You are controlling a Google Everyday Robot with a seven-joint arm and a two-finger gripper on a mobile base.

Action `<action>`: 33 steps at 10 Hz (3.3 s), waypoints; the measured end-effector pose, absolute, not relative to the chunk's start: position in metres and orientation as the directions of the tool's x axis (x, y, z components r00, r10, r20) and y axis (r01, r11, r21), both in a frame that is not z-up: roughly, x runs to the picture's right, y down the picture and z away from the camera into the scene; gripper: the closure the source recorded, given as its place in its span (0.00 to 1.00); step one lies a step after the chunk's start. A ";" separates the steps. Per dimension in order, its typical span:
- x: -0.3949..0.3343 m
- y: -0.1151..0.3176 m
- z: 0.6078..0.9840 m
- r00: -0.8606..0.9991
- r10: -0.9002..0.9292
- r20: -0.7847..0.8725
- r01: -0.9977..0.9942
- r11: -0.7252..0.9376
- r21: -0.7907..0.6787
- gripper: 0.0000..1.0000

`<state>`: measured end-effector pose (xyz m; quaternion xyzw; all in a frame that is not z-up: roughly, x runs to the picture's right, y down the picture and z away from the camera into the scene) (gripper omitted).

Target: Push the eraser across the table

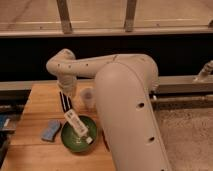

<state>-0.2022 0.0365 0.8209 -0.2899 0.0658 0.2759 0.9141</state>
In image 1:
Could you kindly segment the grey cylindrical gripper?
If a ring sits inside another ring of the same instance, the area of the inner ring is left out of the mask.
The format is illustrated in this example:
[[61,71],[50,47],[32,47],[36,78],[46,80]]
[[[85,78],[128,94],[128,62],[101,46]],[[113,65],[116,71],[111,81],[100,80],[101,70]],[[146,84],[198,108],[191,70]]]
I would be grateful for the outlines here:
[[64,95],[69,97],[74,97],[76,95],[76,88],[77,88],[76,79],[59,80],[58,86]]

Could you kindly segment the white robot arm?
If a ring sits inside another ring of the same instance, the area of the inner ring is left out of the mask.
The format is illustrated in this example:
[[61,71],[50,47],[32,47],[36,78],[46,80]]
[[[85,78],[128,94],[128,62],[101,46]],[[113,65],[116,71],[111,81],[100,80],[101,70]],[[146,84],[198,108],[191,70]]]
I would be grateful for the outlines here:
[[158,87],[158,67],[145,54],[77,59],[63,49],[46,68],[68,96],[76,78],[94,80],[96,110],[116,171],[172,171],[149,94]]

